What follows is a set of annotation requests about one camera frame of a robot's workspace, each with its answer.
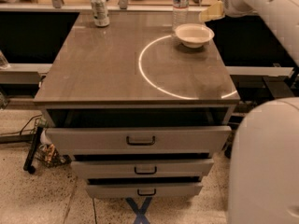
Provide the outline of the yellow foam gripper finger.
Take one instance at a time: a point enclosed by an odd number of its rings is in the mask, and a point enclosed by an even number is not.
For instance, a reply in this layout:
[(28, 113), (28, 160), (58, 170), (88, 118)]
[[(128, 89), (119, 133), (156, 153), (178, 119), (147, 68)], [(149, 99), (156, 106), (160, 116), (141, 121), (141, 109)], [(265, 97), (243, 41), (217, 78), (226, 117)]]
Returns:
[(225, 16), (223, 9), (223, 2), (221, 0), (217, 1), (215, 4), (211, 5), (207, 9), (203, 10), (199, 14), (200, 22), (215, 21), (222, 19)]

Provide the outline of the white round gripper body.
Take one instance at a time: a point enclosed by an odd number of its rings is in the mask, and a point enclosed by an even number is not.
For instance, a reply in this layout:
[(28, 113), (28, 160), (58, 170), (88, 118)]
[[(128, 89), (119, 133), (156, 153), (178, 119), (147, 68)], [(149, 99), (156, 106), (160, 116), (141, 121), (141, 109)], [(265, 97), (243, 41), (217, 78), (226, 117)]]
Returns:
[(223, 10), (232, 18), (240, 18), (256, 12), (245, 0), (223, 0)]

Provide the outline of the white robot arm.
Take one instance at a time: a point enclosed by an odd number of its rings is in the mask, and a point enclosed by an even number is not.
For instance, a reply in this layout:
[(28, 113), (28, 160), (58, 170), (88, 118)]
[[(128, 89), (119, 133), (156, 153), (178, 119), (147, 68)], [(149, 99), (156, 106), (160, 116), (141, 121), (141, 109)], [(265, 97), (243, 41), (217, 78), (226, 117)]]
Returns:
[[(222, 0), (225, 15), (255, 11), (299, 62), (298, 0)], [(235, 132), (227, 224), (299, 224), (299, 98), (252, 109)]]

